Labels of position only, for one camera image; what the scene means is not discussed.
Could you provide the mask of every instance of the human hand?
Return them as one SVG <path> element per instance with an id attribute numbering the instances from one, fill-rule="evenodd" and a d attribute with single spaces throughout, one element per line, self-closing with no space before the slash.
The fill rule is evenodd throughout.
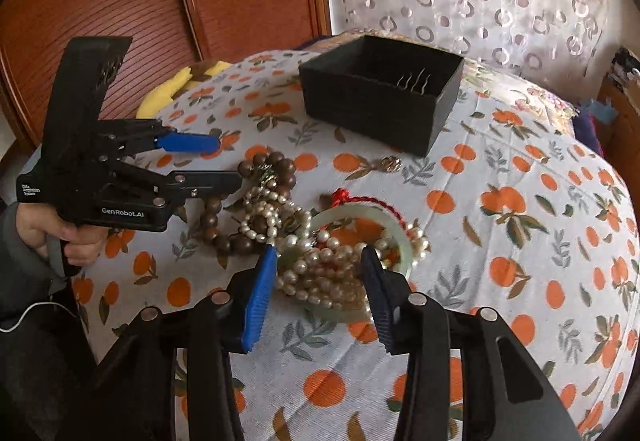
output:
<path id="1" fill-rule="evenodd" d="M 79 267 L 95 262 L 109 232 L 94 226 L 76 228 L 62 220 L 52 206 L 33 202 L 18 205 L 15 227 L 22 241 L 45 259 L 49 257 L 47 235 L 68 241 L 65 256 L 69 264 Z"/>

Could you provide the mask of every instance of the bed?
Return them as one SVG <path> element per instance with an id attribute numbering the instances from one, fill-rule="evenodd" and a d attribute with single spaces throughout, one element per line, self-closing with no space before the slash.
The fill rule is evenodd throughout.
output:
<path id="1" fill-rule="evenodd" d="M 250 56 L 160 111 L 179 130 L 218 134 L 219 153 L 153 151 L 133 161 L 163 173 L 229 169 L 257 151 L 281 150 L 298 166 L 297 204 L 319 207 L 319 196 L 344 187 L 419 218 L 431 251 L 412 272 L 412 284 L 448 309 L 496 308 L 583 438 L 594 439 L 620 407 L 638 345 L 640 245 L 625 183 L 572 137 L 567 106 L 555 110 L 561 102 L 539 87 L 471 61 L 426 158 L 312 121 L 298 64 L 335 44 Z M 265 118 L 268 128 L 258 124 Z M 370 168 L 389 155 L 401 160 L 398 172 Z M 194 305 L 253 265 L 255 259 L 239 257 L 221 265 L 197 238 L 201 212 L 202 204 L 190 201 L 184 220 L 172 218 L 162 234 L 119 231 L 74 280 L 98 360 L 141 307 L 170 312 Z M 219 228 L 234 229 L 229 212 L 220 214 Z M 369 323 L 327 322 L 274 294 L 254 352 L 232 356 L 246 438 L 391 439 L 406 358 L 387 356 L 376 339 Z M 178 363 L 177 439 L 187 439 L 181 354 Z M 449 434 L 460 439 L 458 358 L 451 368 Z"/>

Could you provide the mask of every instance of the sleeve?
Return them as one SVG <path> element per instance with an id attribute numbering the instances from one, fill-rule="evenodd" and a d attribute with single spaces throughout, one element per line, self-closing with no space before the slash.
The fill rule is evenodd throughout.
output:
<path id="1" fill-rule="evenodd" d="M 14 202 L 0 217 L 0 327 L 11 327 L 34 302 L 49 298 L 59 277 L 18 235 Z"/>

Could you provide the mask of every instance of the screw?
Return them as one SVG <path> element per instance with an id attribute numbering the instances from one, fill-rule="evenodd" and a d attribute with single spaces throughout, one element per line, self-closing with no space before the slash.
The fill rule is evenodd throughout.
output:
<path id="1" fill-rule="evenodd" d="M 411 293 L 408 300 L 414 306 L 424 306 L 427 303 L 427 297 L 423 293 Z"/>
<path id="2" fill-rule="evenodd" d="M 226 291 L 216 291 L 211 295 L 211 301 L 219 306 L 226 304 L 229 300 L 231 300 L 231 297 Z"/>
<path id="3" fill-rule="evenodd" d="M 155 307 L 145 307 L 140 313 L 140 318 L 145 322 L 151 322 L 158 316 L 158 310 Z"/>
<path id="4" fill-rule="evenodd" d="M 495 312 L 495 309 L 491 309 L 491 307 L 483 307 L 480 310 L 480 316 L 488 322 L 495 322 L 498 319 L 498 313 Z"/>

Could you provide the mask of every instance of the black box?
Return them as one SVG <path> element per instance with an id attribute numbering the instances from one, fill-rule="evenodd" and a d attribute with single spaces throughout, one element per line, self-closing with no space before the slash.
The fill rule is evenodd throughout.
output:
<path id="1" fill-rule="evenodd" d="M 425 156 L 456 103 L 463 63 L 438 49 L 365 35 L 300 66 L 305 110 Z"/>

